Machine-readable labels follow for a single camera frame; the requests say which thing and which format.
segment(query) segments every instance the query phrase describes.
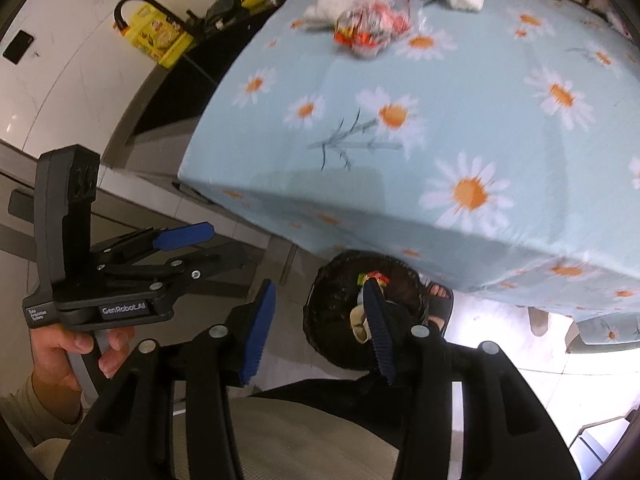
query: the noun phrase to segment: metal screw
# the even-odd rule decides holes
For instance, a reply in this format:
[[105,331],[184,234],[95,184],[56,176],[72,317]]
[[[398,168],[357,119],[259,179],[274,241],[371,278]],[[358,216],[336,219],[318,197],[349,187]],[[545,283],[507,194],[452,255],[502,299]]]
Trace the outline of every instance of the metal screw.
[[414,337],[419,337],[420,339],[429,337],[429,329],[424,325],[413,325],[411,327],[411,335]]
[[214,325],[209,328],[209,335],[214,339],[224,337],[229,333],[229,329],[224,325]]
[[500,351],[500,347],[493,341],[485,341],[480,345],[485,354],[496,355]]
[[151,354],[156,349],[156,342],[152,339],[145,339],[138,345],[138,350],[143,354]]

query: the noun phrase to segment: table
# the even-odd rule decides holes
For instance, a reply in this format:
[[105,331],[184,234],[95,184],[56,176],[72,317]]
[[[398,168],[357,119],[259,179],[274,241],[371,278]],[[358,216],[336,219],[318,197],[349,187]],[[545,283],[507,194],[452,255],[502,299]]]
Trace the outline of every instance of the table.
[[640,339],[640,54],[567,0],[428,6],[354,58],[288,0],[229,69],[180,179],[330,258],[392,254],[456,290]]

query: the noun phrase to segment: wrist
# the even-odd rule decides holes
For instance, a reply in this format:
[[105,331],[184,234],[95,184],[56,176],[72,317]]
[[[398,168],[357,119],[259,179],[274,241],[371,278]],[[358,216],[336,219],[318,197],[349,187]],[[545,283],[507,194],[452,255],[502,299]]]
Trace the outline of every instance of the wrist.
[[62,384],[47,383],[34,370],[33,391],[42,407],[63,424],[75,424],[82,415],[81,392]]

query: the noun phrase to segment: fingernail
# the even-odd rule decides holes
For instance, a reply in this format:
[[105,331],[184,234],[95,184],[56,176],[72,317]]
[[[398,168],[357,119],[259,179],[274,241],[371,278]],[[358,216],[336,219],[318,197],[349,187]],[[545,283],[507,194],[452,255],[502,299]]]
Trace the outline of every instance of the fingernail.
[[118,334],[116,334],[116,338],[113,346],[114,350],[122,350],[124,348],[124,346],[127,344],[128,338],[125,334],[123,334],[122,332],[119,332]]
[[79,350],[89,352],[93,346],[93,341],[87,334],[76,334],[76,347]]
[[110,378],[110,375],[113,375],[115,371],[113,369],[116,367],[115,357],[113,356],[101,357],[100,360],[98,361],[98,367],[107,378]]

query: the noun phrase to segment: black phone on floor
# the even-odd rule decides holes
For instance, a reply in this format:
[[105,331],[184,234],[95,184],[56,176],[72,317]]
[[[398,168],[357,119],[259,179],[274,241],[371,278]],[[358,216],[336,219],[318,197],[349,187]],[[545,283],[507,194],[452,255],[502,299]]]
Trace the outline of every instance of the black phone on floor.
[[27,52],[30,44],[33,43],[33,40],[34,37],[31,34],[19,30],[18,34],[15,35],[15,38],[2,53],[2,56],[17,65],[22,59],[22,56],[24,56],[24,53]]

